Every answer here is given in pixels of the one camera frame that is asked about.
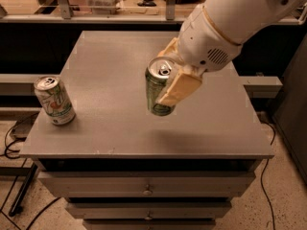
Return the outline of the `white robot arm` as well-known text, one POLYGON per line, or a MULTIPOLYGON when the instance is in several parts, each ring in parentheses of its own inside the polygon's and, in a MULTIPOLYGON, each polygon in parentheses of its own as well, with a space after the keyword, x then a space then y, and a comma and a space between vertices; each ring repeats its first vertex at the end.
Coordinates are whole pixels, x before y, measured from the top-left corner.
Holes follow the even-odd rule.
POLYGON ((202 75, 223 69, 261 29, 288 15, 305 0, 205 0, 181 25, 178 37, 159 54, 175 71, 156 102, 174 106, 195 92, 202 75))

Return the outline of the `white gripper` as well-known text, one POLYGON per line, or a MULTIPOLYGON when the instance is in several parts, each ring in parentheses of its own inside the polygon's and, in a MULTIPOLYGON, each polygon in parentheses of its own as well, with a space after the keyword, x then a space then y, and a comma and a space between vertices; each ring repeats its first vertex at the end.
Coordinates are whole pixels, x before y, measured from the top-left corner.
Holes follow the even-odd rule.
POLYGON ((178 37, 174 37, 157 55, 189 65, 175 65, 156 102, 166 106, 178 104, 201 86, 199 70, 202 73, 219 71, 236 58, 241 49, 241 44, 223 35, 204 4, 197 5, 181 25, 178 37))

